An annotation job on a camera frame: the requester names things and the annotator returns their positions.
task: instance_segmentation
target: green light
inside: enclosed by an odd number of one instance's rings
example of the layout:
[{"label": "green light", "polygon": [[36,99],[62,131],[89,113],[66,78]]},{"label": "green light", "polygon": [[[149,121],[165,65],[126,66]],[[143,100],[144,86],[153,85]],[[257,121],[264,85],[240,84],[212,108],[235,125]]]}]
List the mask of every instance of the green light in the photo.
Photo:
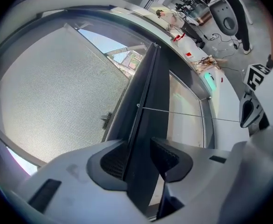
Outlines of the green light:
[{"label": "green light", "polygon": [[207,81],[208,85],[210,86],[211,90],[213,90],[213,91],[216,90],[216,85],[214,83],[214,80],[213,80],[211,74],[210,73],[205,73],[204,78],[206,79],[206,81]]}]

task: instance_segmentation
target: black slot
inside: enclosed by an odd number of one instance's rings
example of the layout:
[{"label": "black slot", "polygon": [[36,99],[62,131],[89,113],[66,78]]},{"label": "black slot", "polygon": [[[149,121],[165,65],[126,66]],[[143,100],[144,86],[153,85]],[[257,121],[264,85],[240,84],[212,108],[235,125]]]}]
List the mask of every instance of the black slot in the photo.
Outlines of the black slot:
[{"label": "black slot", "polygon": [[218,156],[212,156],[209,158],[212,161],[220,162],[220,163],[225,163],[226,159]]},{"label": "black slot", "polygon": [[61,181],[48,179],[41,188],[34,194],[34,196],[30,199],[28,204],[43,213],[49,202],[52,200],[59,186],[61,185]]}]

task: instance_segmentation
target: floor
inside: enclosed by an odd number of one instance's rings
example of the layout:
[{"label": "floor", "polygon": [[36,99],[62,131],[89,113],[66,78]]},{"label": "floor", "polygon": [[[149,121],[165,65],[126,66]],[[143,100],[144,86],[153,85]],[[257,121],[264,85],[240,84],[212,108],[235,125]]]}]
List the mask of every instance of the floor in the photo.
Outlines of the floor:
[{"label": "floor", "polygon": [[[236,50],[233,47],[232,41],[230,42],[221,42],[220,39],[216,39],[214,41],[207,41],[203,38],[206,43],[203,50],[207,54],[212,54],[217,58],[223,58],[227,60],[226,63],[223,63],[223,66],[230,67],[232,69],[237,69],[242,73],[244,78],[245,71],[249,64],[260,63],[266,64],[268,55],[270,54],[271,45],[270,38],[264,23],[264,17],[262,11],[259,9],[256,0],[243,0],[245,3],[249,14],[252,18],[253,24],[249,24],[246,19],[248,25],[249,39],[250,43],[253,45],[253,50],[250,54],[244,55],[242,45],[240,48]],[[210,39],[213,33],[221,34],[223,41],[228,41],[231,38],[229,36],[224,35],[219,28],[217,27],[214,19],[210,19],[203,26],[199,27],[200,30]],[[202,33],[195,28],[198,34],[203,37]],[[228,68],[223,68],[225,71],[225,75],[229,79],[232,84],[234,90],[236,91],[239,98],[243,95],[244,92],[244,84],[241,82],[241,75],[238,71],[230,70]]]}]

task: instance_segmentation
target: sky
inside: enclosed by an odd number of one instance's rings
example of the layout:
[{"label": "sky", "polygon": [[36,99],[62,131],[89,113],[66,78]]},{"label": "sky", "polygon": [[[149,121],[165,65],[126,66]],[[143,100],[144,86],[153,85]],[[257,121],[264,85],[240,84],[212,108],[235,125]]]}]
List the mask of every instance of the sky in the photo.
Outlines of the sky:
[{"label": "sky", "polygon": [[[95,45],[102,53],[127,47],[119,42],[116,42],[112,39],[109,39],[108,37],[105,37],[94,32],[86,31],[84,29],[80,29],[79,32],[84,37],[86,37],[93,45]],[[114,55],[114,60],[119,63],[122,63],[122,61],[125,59],[128,53],[129,51],[116,54]]]}]

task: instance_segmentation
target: mesh screen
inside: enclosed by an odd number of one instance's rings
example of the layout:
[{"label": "mesh screen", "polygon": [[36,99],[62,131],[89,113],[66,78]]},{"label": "mesh screen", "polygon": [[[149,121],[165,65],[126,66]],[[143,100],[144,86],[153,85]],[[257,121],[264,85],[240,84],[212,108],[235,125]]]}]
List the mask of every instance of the mesh screen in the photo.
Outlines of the mesh screen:
[{"label": "mesh screen", "polygon": [[25,50],[0,81],[0,129],[49,162],[102,141],[125,75],[81,34],[58,29]]}]

